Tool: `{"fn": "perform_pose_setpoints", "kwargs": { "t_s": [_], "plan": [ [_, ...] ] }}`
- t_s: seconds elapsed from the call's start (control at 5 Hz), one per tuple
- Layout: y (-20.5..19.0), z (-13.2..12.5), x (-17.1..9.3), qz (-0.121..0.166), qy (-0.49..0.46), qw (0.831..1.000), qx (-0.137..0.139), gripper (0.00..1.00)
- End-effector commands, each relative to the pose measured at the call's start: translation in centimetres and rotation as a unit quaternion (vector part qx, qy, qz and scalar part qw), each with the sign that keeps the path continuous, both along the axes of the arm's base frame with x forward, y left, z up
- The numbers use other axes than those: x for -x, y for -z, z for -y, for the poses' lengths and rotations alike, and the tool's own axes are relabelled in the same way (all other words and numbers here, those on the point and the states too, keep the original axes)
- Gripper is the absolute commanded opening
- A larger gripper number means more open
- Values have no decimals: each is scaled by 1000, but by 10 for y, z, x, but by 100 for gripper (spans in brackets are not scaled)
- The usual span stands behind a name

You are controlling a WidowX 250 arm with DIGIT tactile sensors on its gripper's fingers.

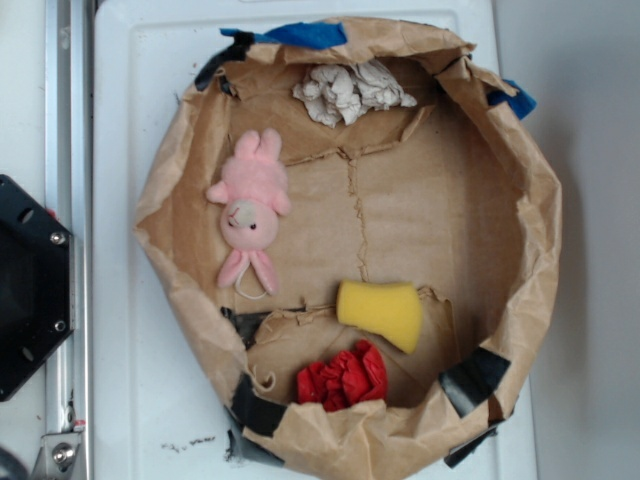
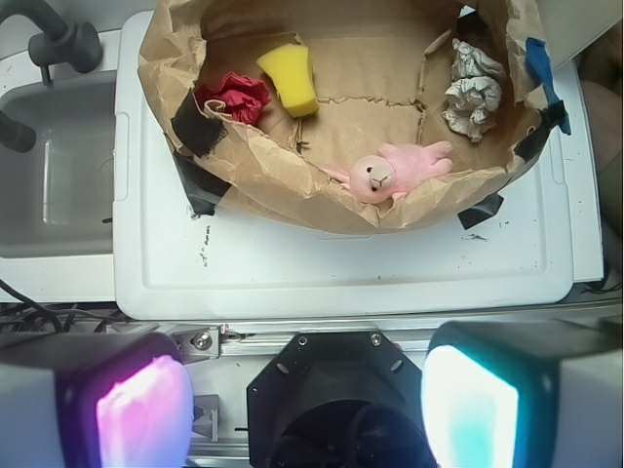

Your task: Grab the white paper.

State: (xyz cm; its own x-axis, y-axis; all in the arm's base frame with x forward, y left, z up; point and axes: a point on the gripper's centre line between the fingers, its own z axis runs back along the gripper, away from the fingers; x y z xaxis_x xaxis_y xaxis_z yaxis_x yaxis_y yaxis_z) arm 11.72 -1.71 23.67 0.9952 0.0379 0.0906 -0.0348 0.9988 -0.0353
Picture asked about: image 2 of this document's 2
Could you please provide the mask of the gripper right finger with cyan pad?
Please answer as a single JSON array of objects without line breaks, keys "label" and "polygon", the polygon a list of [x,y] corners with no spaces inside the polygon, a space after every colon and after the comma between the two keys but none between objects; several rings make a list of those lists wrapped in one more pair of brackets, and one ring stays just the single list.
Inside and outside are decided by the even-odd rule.
[{"label": "gripper right finger with cyan pad", "polygon": [[443,467],[620,467],[622,322],[446,322],[421,407]]}]

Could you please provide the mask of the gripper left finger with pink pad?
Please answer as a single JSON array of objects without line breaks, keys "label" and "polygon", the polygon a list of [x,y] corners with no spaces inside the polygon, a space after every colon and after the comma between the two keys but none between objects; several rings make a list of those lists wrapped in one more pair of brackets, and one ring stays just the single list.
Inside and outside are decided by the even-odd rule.
[{"label": "gripper left finger with pink pad", "polygon": [[164,334],[1,337],[4,467],[181,467],[194,392]]}]

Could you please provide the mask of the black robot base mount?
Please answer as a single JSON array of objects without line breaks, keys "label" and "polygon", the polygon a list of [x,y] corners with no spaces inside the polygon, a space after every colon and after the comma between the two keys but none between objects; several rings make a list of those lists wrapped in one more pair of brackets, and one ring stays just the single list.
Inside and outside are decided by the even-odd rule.
[{"label": "black robot base mount", "polygon": [[299,333],[247,388],[253,467],[434,467],[420,368],[379,331]]}]

